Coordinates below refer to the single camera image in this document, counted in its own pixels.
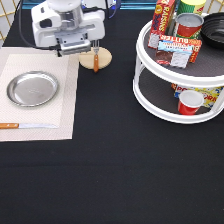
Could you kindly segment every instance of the knife handle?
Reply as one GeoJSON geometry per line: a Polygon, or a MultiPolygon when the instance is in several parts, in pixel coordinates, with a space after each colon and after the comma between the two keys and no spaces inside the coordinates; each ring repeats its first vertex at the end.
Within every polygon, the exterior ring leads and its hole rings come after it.
{"type": "Polygon", "coordinates": [[[99,58],[98,58],[97,54],[94,55],[94,68],[93,68],[93,70],[94,70],[94,72],[99,71],[99,58]]]}
{"type": "Polygon", "coordinates": [[[0,123],[0,129],[17,129],[19,124],[16,123],[0,123]]]}

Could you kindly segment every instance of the white paper mat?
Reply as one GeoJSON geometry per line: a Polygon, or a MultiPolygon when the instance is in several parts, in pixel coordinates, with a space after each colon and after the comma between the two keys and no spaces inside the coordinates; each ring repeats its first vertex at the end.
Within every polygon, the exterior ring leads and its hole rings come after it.
{"type": "Polygon", "coordinates": [[[0,123],[50,123],[58,129],[0,130],[0,141],[71,139],[73,132],[78,56],[57,58],[52,52],[29,48],[0,50],[0,123]],[[41,70],[59,81],[55,97],[41,106],[26,108],[13,104],[6,95],[8,83],[21,73],[41,70]]]}

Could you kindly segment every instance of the red cup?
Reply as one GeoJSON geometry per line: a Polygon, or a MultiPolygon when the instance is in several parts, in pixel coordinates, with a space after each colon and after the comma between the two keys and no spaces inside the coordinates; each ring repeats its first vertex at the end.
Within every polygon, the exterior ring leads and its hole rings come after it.
{"type": "Polygon", "coordinates": [[[204,97],[194,90],[185,90],[179,95],[178,110],[182,115],[194,115],[203,105],[204,97]]]}

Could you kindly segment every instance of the can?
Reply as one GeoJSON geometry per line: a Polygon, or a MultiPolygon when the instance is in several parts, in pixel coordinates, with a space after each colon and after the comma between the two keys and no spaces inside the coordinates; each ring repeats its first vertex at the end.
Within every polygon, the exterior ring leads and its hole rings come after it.
{"type": "Polygon", "coordinates": [[[202,14],[202,11],[204,9],[206,0],[181,0],[178,10],[177,10],[177,15],[180,15],[181,13],[195,13],[198,15],[202,14]]]}
{"type": "Polygon", "coordinates": [[[174,37],[197,39],[204,19],[194,13],[182,13],[176,18],[174,37]]]}

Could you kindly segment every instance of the black tablecloth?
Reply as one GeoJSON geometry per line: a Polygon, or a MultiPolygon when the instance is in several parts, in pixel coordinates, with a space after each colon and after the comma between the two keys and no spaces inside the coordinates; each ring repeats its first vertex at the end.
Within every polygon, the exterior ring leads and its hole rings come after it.
{"type": "MultiPolygon", "coordinates": [[[[0,223],[224,222],[224,113],[174,124],[133,94],[136,40],[152,15],[105,21],[113,61],[98,74],[80,67],[72,140],[0,143],[0,223]]],[[[33,41],[29,10],[23,20],[33,41]]],[[[17,26],[4,46],[25,46],[17,26]]]]}

